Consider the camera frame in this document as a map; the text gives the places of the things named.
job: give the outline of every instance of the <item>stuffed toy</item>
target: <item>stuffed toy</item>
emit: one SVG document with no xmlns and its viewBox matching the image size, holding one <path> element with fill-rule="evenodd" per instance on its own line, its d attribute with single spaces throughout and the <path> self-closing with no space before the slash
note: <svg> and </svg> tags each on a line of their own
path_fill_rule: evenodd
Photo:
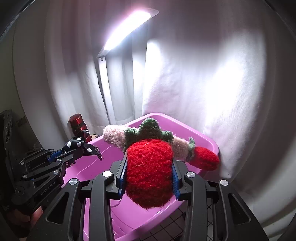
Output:
<svg viewBox="0 0 296 241">
<path fill-rule="evenodd" d="M 220 162 L 207 148 L 162 131 L 158 122 L 146 118 L 139 128 L 109 125 L 103 131 L 109 144 L 127 151 L 126 193 L 142 208 L 164 206 L 172 197 L 172 160 L 213 171 Z"/>
</svg>

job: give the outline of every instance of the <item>purple plastic basin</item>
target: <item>purple plastic basin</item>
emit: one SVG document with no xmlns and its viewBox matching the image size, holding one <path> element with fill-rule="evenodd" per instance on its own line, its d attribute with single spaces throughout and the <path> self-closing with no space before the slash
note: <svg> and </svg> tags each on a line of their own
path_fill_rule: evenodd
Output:
<svg viewBox="0 0 296 241">
<path fill-rule="evenodd" d="M 186 140 L 189 140 L 189 137 L 193 137 L 196 146 L 206 147 L 215 154 L 218 154 L 218 146 L 213 140 L 165 114 L 151 113 L 127 123 L 126 126 L 138 128 L 142 121 L 147 117 L 156 119 L 163 130 L 171 131 L 174 135 Z M 64 177 L 65 183 L 67 183 L 71 178 L 78 178 L 80 181 L 92 179 L 101 172 L 109 170 L 114 161 L 118 161 L 123 158 L 123 152 L 116 147 L 110 146 L 103 140 L 102 137 L 96 138 L 91 141 L 90 144 L 99 147 L 104 159 L 100 161 L 98 158 L 93 156 L 84 156 L 78 159 L 75 165 L 67 169 Z M 187 167 L 190 171 L 203 175 L 200 169 L 188 163 Z M 84 215 L 85 241 L 88 241 L 89 234 L 89 201 L 89 199 L 86 201 Z M 111 200 L 110 204 L 111 206 L 115 206 L 118 202 L 118 200 Z M 140 237 L 168 217 L 178 208 L 179 205 L 181 205 L 181 203 L 182 201 L 176 200 L 173 196 L 164 207 L 152 208 L 146 211 L 130 200 L 125 194 L 119 205 L 111 207 L 115 240 L 131 241 Z"/>
</svg>

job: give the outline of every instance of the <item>blue gripper pad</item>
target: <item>blue gripper pad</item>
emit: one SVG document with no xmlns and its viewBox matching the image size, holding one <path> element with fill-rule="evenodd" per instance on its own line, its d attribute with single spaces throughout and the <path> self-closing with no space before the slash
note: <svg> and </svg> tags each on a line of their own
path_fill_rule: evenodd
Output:
<svg viewBox="0 0 296 241">
<path fill-rule="evenodd" d="M 179 199 L 180 197 L 180 181 L 177 176 L 176 169 L 174 165 L 172 164 L 172 178 L 173 178 L 173 194 L 176 196 L 176 199 Z"/>
<path fill-rule="evenodd" d="M 62 154 L 62 150 L 58 150 L 58 151 L 55 151 L 51 154 L 51 156 L 48 158 L 48 161 L 49 162 L 53 162 L 55 160 L 55 158 L 57 156 L 60 156 Z"/>
<path fill-rule="evenodd" d="M 125 161 L 124 166 L 123 166 L 123 170 L 122 173 L 120 175 L 120 179 L 119 179 L 119 190 L 118 190 L 118 194 L 122 197 L 122 195 L 125 193 L 126 191 L 126 172 L 127 172 L 127 161 Z"/>
</svg>

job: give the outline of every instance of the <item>silver bolt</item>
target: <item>silver bolt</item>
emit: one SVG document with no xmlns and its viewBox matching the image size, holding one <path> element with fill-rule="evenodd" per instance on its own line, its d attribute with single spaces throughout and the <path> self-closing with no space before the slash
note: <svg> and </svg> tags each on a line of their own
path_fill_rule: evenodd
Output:
<svg viewBox="0 0 296 241">
<path fill-rule="evenodd" d="M 25 193 L 25 189 L 23 187 L 18 187 L 15 190 L 15 195 L 17 197 L 21 197 Z"/>
<path fill-rule="evenodd" d="M 103 176 L 104 177 L 110 177 L 112 175 L 112 172 L 111 171 L 104 171 L 103 172 Z"/>
<path fill-rule="evenodd" d="M 75 185 L 77 182 L 78 182 L 78 180 L 77 180 L 76 178 L 72 178 L 72 179 L 69 181 L 69 184 L 70 184 L 70 185 Z"/>
<path fill-rule="evenodd" d="M 226 181 L 226 180 L 223 179 L 223 180 L 220 181 L 220 184 L 223 185 L 223 186 L 227 186 L 228 185 L 228 181 Z"/>
<path fill-rule="evenodd" d="M 186 176 L 193 178 L 193 177 L 195 177 L 195 173 L 194 172 L 187 172 Z"/>
</svg>

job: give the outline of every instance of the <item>wall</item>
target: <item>wall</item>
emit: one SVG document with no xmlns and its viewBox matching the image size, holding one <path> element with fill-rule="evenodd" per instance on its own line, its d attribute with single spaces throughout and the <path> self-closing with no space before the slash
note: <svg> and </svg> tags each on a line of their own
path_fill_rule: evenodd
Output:
<svg viewBox="0 0 296 241">
<path fill-rule="evenodd" d="M 13 36 L 16 23 L 14 23 L 7 35 L 0 42 L 0 112 L 13 110 L 15 121 L 25 116 L 25 112 L 20 102 L 12 64 Z M 18 128 L 24 141 L 32 147 L 38 140 L 27 122 Z"/>
<path fill-rule="evenodd" d="M 22 106 L 39 142 L 46 149 L 60 149 L 67 137 L 52 100 L 44 56 L 49 3 L 35 1 L 18 18 L 13 65 Z"/>
</svg>

